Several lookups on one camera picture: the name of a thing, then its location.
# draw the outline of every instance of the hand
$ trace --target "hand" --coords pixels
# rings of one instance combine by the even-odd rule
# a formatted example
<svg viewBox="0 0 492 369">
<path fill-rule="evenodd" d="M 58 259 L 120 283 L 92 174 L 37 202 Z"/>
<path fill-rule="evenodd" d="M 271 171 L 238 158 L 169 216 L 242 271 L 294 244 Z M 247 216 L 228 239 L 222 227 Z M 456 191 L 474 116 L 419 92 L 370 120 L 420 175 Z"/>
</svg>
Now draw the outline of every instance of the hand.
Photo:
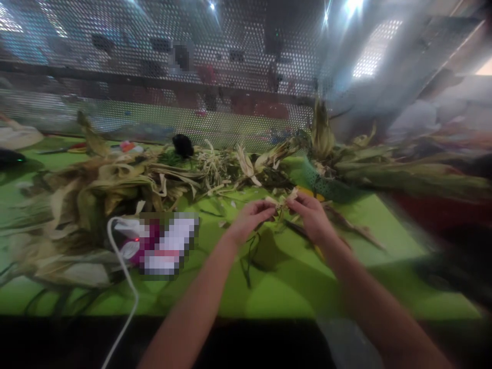
<svg viewBox="0 0 492 369">
<path fill-rule="evenodd" d="M 302 217 L 304 229 L 313 244 L 322 246 L 327 241 L 338 239 L 337 232 L 317 199 L 298 192 L 297 198 L 288 200 L 287 205 Z"/>
<path fill-rule="evenodd" d="M 276 215 L 275 205 L 265 200 L 247 203 L 241 209 L 236 220 L 227 229 L 224 237 L 228 237 L 236 246 L 243 245 L 250 233 L 262 222 L 273 221 Z"/>
</svg>

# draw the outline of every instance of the forearm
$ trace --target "forearm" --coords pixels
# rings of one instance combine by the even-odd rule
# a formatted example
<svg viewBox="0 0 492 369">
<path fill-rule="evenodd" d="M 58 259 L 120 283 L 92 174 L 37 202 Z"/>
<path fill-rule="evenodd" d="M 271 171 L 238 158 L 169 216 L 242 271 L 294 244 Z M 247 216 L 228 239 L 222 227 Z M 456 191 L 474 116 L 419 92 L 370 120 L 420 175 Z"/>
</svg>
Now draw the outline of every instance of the forearm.
<svg viewBox="0 0 492 369">
<path fill-rule="evenodd" d="M 147 348 L 139 369 L 191 368 L 212 328 L 237 246 L 221 239 Z"/>
<path fill-rule="evenodd" d="M 448 365 L 417 322 L 338 238 L 327 238 L 321 249 L 341 285 L 349 310 L 388 366 L 412 365 L 400 359 L 413 360 L 413 364 L 423 359 L 421 364 Z"/>
</svg>

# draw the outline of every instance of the ceiling light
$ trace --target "ceiling light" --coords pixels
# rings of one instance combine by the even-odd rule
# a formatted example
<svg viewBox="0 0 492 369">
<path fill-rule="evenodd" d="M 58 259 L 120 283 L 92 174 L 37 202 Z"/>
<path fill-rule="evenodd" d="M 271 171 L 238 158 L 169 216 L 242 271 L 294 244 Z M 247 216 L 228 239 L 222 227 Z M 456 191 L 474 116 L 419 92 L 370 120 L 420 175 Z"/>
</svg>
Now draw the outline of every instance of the ceiling light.
<svg viewBox="0 0 492 369">
<path fill-rule="evenodd" d="M 349 18 L 354 15 L 356 11 L 362 10 L 362 6 L 364 5 L 364 0 L 347 0 L 345 3 L 345 11 Z"/>
</svg>

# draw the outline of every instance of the white cable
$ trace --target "white cable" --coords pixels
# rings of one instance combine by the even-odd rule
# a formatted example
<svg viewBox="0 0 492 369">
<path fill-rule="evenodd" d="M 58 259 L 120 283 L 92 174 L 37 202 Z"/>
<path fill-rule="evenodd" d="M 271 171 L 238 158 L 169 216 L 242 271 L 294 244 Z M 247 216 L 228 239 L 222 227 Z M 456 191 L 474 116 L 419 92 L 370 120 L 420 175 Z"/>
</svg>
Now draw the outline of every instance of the white cable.
<svg viewBox="0 0 492 369">
<path fill-rule="evenodd" d="M 118 260 L 119 260 L 119 263 L 121 264 L 121 267 L 123 268 L 123 272 L 124 272 L 125 277 L 128 281 L 128 285 L 130 286 L 131 290 L 133 291 L 133 294 L 135 295 L 135 302 L 133 303 L 132 310 L 131 310 L 128 318 L 127 318 L 125 325 L 121 329 L 121 332 L 119 333 L 118 337 L 116 338 L 116 341 L 114 341 L 113 347 L 111 347 L 111 350 L 109 351 L 109 354 L 107 355 L 106 360 L 104 361 L 104 364 L 101 367 L 101 369 L 106 369 L 106 366 L 108 366 L 108 363 L 111 360 L 111 356 L 113 356 L 114 351 L 118 347 L 118 344 L 119 344 L 121 338 L 123 337 L 123 335 L 125 334 L 125 331 L 127 330 L 128 325 L 130 324 L 130 321 L 132 320 L 133 315 L 135 314 L 135 311 L 137 310 L 137 306 L 138 306 L 138 291 L 135 288 L 135 286 L 133 285 L 132 277 L 130 277 L 130 273 L 128 273 L 127 265 L 126 265 L 125 261 L 123 260 L 123 257 L 121 256 L 121 253 L 119 252 L 119 249 L 116 246 L 116 243 L 114 242 L 113 234 L 111 232 L 111 225 L 113 224 L 113 221 L 115 221 L 117 219 L 122 219 L 122 218 L 113 217 L 108 221 L 107 231 L 108 231 L 109 242 L 110 242 L 111 246 L 113 247 L 114 253 L 118 257 Z"/>
</svg>

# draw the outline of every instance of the green fabric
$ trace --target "green fabric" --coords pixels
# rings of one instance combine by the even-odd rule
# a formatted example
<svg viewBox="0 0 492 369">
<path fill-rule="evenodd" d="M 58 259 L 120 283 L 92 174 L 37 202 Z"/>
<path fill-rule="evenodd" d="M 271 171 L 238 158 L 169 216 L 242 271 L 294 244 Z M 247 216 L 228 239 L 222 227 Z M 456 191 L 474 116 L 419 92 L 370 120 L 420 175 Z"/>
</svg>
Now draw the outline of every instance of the green fabric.
<svg viewBox="0 0 492 369">
<path fill-rule="evenodd" d="M 43 146 L 54 145 L 54 148 L 64 147 L 74 138 L 47 138 L 41 142 Z M 86 159 L 81 154 L 51 154 L 37 155 L 37 147 L 24 150 L 29 159 L 38 160 L 38 166 L 47 170 L 58 170 L 65 166 Z M 292 158 L 291 176 L 301 185 L 302 159 Z M 17 170 L 0 178 L 3 185 L 0 195 L 4 202 L 1 217 L 8 217 L 5 206 L 22 199 L 15 184 L 19 181 L 30 180 L 33 173 L 29 169 Z M 234 196 L 243 201 L 262 198 L 266 191 L 248 189 L 244 194 Z M 235 201 L 237 207 L 243 205 Z M 230 205 L 230 200 L 223 201 L 227 211 L 227 220 L 232 221 L 238 210 Z M 217 212 L 210 200 L 204 199 L 199 203 L 189 204 L 184 198 L 179 204 L 180 211 L 199 211 L 200 209 Z M 382 201 L 371 195 L 355 204 L 339 206 L 348 220 L 355 224 L 368 226 L 373 234 L 382 241 L 387 252 L 376 249 L 373 245 L 352 233 L 341 232 L 342 236 L 353 247 L 358 259 L 368 267 L 370 272 L 407 307 L 418 319 L 445 320 L 480 317 L 478 311 L 461 294 L 436 291 L 422 282 L 412 271 L 412 260 L 426 255 L 426 250 L 420 247 L 409 235 L 407 230 L 391 214 Z M 209 252 L 224 232 L 218 226 L 220 218 L 200 213 L 201 223 L 197 245 Z M 219 315 L 232 318 L 309 318 L 315 316 L 338 317 L 345 316 L 338 283 L 331 270 L 326 267 L 318 256 L 309 248 L 308 242 L 289 229 L 275 234 L 273 224 L 264 225 L 261 232 L 259 253 L 262 262 L 274 271 L 264 273 L 253 267 L 250 269 L 252 289 L 247 284 L 239 265 L 234 264 L 225 285 Z M 0 240 L 0 269 L 9 264 L 6 245 L 7 239 Z M 243 247 L 239 257 L 248 252 Z M 140 315 L 164 315 L 185 292 L 189 283 L 195 278 L 199 267 L 205 260 L 201 251 L 191 251 L 180 275 L 171 282 L 148 281 L 133 270 L 132 276 L 140 293 L 140 304 L 137 313 Z M 0 289 L 0 314 L 22 314 L 28 302 L 43 287 L 28 278 L 17 278 Z M 85 291 L 75 289 L 70 302 L 81 296 Z M 48 292 L 34 304 L 30 313 L 48 316 L 52 313 L 58 293 Z M 69 303 L 64 314 L 74 314 L 82 307 L 84 301 Z M 91 305 L 86 314 L 89 315 L 118 315 L 127 314 L 133 304 L 133 296 L 126 282 L 120 283 L 102 293 Z"/>
</svg>

